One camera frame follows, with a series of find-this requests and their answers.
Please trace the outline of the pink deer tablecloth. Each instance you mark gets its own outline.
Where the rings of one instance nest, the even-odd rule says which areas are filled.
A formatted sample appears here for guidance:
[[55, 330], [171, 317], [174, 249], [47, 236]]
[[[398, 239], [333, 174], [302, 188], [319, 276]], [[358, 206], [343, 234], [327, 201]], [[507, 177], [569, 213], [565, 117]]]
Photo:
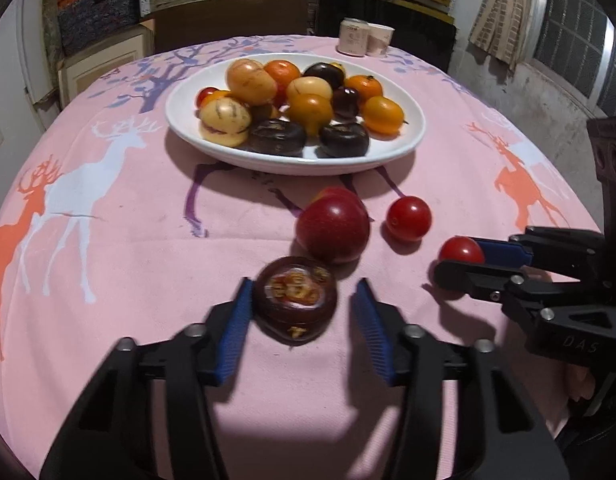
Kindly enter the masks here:
[[[0, 212], [14, 253], [0, 279], [0, 433], [37, 474], [76, 397], [111, 345], [163, 340], [230, 299], [242, 278], [288, 255], [296, 214], [340, 178], [291, 178], [222, 166], [171, 132], [179, 80], [230, 58], [332, 56], [329, 38], [237, 37], [114, 70], [72, 102], [24, 163]], [[372, 368], [349, 315], [355, 283], [436, 337], [500, 344], [552, 430], [579, 374], [532, 356], [493, 304], [453, 299], [427, 271], [453, 235], [504, 238], [525, 226], [590, 229], [593, 220], [512, 122], [440, 70], [400, 50], [363, 58], [419, 102], [416, 151], [346, 184], [373, 222], [361, 259], [339, 271], [340, 304], [323, 336], [289, 348], [251, 326], [234, 385], [210, 391], [234, 479], [377, 479], [401, 393]], [[422, 243], [378, 227], [402, 195], [433, 211]]]

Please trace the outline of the yellow orange fruit on plate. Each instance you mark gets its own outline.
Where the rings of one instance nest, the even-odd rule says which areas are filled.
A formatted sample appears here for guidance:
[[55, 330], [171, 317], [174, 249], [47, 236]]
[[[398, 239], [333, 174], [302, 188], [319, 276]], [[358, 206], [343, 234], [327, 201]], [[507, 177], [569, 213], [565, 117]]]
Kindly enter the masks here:
[[334, 119], [334, 111], [324, 96], [318, 94], [299, 94], [289, 101], [286, 117], [302, 126], [308, 136], [317, 136], [321, 128]]

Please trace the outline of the framed board leaning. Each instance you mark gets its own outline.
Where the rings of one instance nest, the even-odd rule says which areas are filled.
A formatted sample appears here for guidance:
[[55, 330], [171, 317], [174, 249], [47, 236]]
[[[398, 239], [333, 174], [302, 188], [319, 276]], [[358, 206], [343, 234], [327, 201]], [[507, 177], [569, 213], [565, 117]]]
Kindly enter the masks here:
[[154, 31], [143, 24], [116, 32], [57, 64], [59, 102], [65, 108], [99, 77], [154, 53]]

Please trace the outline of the yellow pepino purple stripe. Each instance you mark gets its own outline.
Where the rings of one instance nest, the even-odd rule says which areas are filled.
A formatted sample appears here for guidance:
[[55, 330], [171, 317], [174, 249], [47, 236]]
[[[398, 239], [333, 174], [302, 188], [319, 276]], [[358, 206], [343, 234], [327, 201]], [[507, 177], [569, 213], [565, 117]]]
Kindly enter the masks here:
[[232, 98], [216, 99], [199, 112], [204, 127], [221, 133], [236, 134], [247, 130], [251, 116], [244, 104]]

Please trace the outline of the dark purple fruit on plate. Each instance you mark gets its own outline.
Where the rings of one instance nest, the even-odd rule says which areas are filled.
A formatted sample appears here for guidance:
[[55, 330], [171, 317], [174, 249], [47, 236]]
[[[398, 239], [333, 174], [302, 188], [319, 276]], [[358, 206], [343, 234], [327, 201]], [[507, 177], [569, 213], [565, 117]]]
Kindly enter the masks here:
[[359, 115], [359, 92], [354, 88], [340, 87], [331, 99], [334, 115], [339, 120], [356, 120]]

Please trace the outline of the yellow oval fruit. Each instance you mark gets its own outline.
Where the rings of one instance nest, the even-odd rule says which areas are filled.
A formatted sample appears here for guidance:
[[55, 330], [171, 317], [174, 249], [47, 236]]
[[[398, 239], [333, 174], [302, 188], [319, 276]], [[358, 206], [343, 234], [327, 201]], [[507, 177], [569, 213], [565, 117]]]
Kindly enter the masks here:
[[362, 119], [366, 128], [382, 136], [396, 136], [404, 123], [404, 111], [385, 96], [372, 96], [363, 107]]

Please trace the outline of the large yellow striped melon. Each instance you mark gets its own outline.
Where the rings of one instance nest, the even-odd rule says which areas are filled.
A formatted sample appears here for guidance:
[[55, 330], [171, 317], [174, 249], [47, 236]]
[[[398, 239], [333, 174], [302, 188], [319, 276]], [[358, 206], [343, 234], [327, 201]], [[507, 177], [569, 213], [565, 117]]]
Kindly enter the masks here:
[[233, 96], [251, 106], [269, 104], [276, 96], [276, 81], [251, 58], [234, 61], [225, 72], [225, 80]]

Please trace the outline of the red cherry tomato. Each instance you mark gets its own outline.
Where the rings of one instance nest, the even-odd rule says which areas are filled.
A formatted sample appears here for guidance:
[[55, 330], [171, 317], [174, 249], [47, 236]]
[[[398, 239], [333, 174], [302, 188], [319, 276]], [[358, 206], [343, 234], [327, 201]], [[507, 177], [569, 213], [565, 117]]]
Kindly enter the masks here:
[[483, 249], [471, 237], [453, 236], [442, 244], [439, 250], [438, 260], [483, 264], [486, 262], [486, 257]]
[[201, 108], [201, 104], [203, 104], [204, 100], [209, 98], [209, 96], [212, 96], [212, 94], [216, 93], [217, 91], [218, 91], [218, 88], [216, 87], [206, 87], [204, 89], [201, 89], [201, 91], [199, 91], [196, 96], [196, 100], [195, 100], [196, 107]]
[[397, 240], [415, 243], [428, 233], [432, 221], [431, 210], [424, 200], [404, 196], [390, 205], [385, 223], [388, 232]]

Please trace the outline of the white oval plate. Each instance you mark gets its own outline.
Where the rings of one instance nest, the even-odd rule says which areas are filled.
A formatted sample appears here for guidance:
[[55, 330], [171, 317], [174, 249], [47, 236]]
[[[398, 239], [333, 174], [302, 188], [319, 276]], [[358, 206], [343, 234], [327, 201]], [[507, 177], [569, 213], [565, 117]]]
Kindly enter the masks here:
[[373, 68], [343, 60], [338, 61], [349, 75], [371, 75], [384, 90], [384, 96], [400, 105], [404, 111], [405, 124], [392, 138], [381, 138], [373, 133], [366, 154], [359, 157], [332, 158], [321, 153], [317, 144], [310, 141], [298, 157], [260, 154], [247, 148], [226, 148], [209, 142], [201, 136], [201, 121], [196, 115], [196, 96], [202, 88], [225, 86], [225, 73], [233, 61], [227, 60], [201, 67], [173, 86], [166, 99], [165, 116], [170, 129], [198, 151], [220, 162], [244, 168], [283, 174], [283, 176], [324, 177], [354, 174], [393, 162], [412, 153], [425, 136], [426, 118], [410, 94], [395, 81], [378, 73]]

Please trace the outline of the small yellow striped fruit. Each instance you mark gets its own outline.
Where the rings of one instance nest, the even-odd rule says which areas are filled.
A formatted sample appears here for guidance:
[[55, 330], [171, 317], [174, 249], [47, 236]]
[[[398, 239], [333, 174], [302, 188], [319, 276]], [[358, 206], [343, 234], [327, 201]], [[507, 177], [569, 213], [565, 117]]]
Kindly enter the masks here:
[[286, 96], [288, 102], [303, 94], [314, 94], [329, 101], [332, 99], [333, 90], [325, 79], [314, 76], [296, 78], [287, 86]]

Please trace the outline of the beige patterned curtain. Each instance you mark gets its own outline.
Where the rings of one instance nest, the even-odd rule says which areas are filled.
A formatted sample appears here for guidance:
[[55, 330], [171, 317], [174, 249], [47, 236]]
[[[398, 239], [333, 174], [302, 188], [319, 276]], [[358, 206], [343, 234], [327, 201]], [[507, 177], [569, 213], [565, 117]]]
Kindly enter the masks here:
[[483, 0], [468, 41], [513, 72], [522, 56], [532, 0]]

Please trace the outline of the white paper cup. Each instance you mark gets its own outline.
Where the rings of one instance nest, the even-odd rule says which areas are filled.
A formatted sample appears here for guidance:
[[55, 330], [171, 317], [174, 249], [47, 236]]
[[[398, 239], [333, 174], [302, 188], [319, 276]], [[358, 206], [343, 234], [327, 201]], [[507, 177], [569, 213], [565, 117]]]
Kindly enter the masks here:
[[387, 50], [393, 39], [395, 29], [381, 24], [369, 24], [369, 36], [367, 36], [366, 54], [381, 58], [387, 54]]

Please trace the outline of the large red plum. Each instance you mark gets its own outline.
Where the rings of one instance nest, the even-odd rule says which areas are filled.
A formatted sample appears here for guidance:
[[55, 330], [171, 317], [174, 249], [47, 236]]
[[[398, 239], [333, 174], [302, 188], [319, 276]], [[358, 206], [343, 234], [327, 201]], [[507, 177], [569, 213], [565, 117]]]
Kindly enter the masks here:
[[295, 225], [297, 243], [313, 258], [329, 263], [359, 259], [370, 233], [367, 211], [336, 197], [311, 203]]

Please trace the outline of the orange tangerine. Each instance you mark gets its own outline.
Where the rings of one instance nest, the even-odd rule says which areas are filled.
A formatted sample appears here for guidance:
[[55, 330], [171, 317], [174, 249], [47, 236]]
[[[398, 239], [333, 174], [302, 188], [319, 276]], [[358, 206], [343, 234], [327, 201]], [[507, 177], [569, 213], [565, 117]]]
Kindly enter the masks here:
[[384, 96], [381, 83], [371, 75], [355, 75], [345, 80], [345, 87], [358, 93], [360, 103], [365, 103], [374, 96]]

